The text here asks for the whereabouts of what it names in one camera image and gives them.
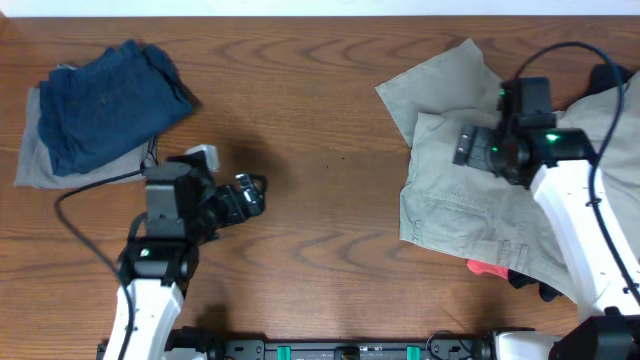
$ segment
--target gray towel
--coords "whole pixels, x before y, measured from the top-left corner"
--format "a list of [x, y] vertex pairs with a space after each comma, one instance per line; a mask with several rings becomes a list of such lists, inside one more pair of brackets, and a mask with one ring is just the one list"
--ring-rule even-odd
[[[92, 170], [86, 174], [71, 174], [67, 176], [55, 176], [51, 168], [49, 150], [38, 136], [38, 122], [40, 120], [40, 90], [29, 89], [27, 96], [27, 123], [22, 134], [22, 145], [18, 159], [18, 170], [14, 186], [28, 185], [36, 188], [74, 188], [90, 184], [95, 181], [122, 175], [140, 169], [140, 164], [145, 162], [147, 166], [154, 164], [149, 157], [155, 154], [155, 144], [143, 144], [120, 158]], [[128, 182], [142, 179], [141, 175], [123, 179], [119, 182]]]
[[[451, 162], [464, 124], [497, 124], [500, 81], [469, 39], [376, 88], [412, 148], [409, 176], [400, 195], [400, 238], [508, 267], [575, 301], [560, 248], [531, 193]], [[602, 167], [611, 206], [637, 258], [640, 241], [632, 235], [640, 232], [640, 162], [634, 156], [640, 152], [636, 141], [640, 127], [635, 125], [640, 121], [638, 75], [630, 81], [626, 100]], [[558, 125], [584, 128], [597, 148], [614, 105], [613, 90], [589, 96], [560, 114]]]

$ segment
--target blue cloth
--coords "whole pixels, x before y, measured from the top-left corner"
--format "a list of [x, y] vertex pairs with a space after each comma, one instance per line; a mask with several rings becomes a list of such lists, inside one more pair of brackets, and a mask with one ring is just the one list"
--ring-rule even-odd
[[87, 173], [149, 141], [193, 111], [171, 59], [128, 40], [40, 83], [38, 134], [53, 174]]

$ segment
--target dark blue towel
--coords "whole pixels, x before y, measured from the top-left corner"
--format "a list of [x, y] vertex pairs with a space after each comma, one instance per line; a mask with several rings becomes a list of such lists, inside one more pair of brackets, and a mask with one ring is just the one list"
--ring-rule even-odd
[[57, 176], [87, 173], [165, 131], [193, 111], [171, 59], [129, 40], [77, 70], [40, 83], [38, 134]]

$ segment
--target stack of cloth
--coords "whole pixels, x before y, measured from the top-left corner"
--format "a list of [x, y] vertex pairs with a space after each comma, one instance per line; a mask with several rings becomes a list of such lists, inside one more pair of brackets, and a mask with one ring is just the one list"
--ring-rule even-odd
[[128, 40], [81, 68], [59, 65], [29, 91], [14, 185], [78, 187], [151, 166], [157, 136], [192, 111], [154, 45]]
[[[575, 301], [551, 225], [531, 193], [491, 173], [452, 163], [464, 125], [497, 125], [500, 83], [468, 39], [376, 88], [411, 147], [409, 176], [400, 194], [400, 239], [508, 268]], [[595, 92], [559, 112], [558, 127], [582, 128], [598, 149], [613, 118], [616, 91]], [[624, 113], [601, 166], [611, 207], [636, 258], [639, 122], [640, 75], [635, 74], [627, 83]]]

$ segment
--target brown wood surface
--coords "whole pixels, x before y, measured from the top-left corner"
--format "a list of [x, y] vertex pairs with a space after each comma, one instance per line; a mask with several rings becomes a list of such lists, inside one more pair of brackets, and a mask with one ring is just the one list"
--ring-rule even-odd
[[[398, 240], [409, 150], [374, 87], [467, 37], [502, 77], [566, 40], [635, 66], [637, 18], [10, 19], [1, 35], [0, 358], [91, 359], [111, 331], [117, 285], [56, 221], [61, 192], [12, 181], [27, 89], [55, 64], [86, 63], [127, 38], [166, 50], [204, 105], [161, 137], [163, 156], [215, 144], [220, 181], [246, 171], [270, 179], [265, 214], [201, 250], [178, 326], [396, 339], [504, 325], [562, 335], [576, 325], [565, 298], [544, 303], [536, 288], [514, 290]], [[549, 76], [562, 107], [596, 62], [559, 51], [529, 74]], [[105, 186], [64, 208], [115, 259], [144, 211], [143, 184]]]

